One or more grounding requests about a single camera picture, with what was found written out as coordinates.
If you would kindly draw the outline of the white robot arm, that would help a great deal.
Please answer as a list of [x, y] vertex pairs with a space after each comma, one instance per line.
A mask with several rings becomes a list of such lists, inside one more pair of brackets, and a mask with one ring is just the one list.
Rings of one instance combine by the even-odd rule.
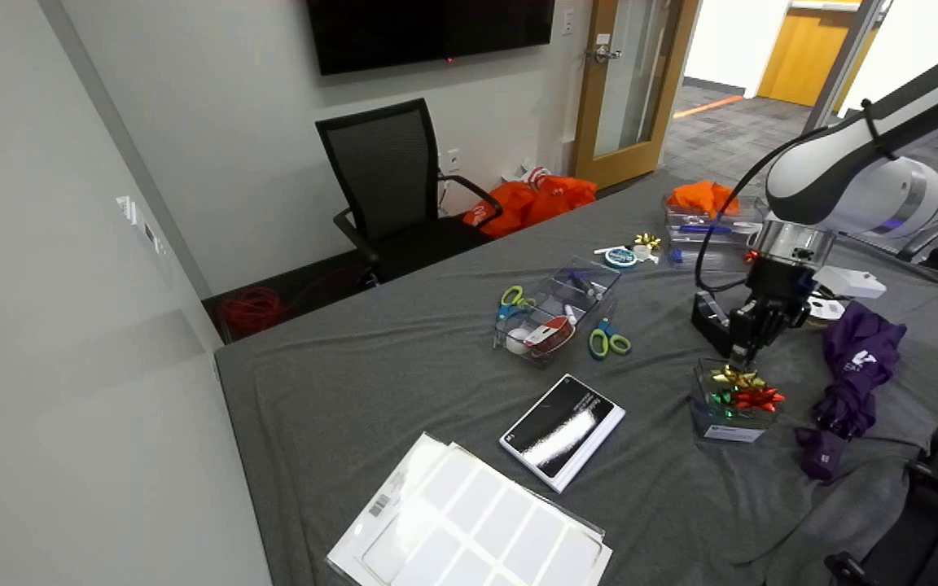
[[716, 320], [730, 363], [748, 364], [806, 320], [813, 275], [838, 237], [909, 244], [938, 228], [938, 170], [909, 157], [921, 140], [938, 140], [938, 67], [770, 157], [748, 297]]

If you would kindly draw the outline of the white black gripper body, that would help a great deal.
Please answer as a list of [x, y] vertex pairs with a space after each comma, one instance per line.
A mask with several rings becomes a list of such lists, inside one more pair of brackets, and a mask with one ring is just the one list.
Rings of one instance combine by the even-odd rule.
[[753, 297], [760, 304], [782, 304], [789, 313], [801, 313], [813, 289], [813, 275], [829, 256], [829, 248], [829, 230], [769, 215], [747, 276]]

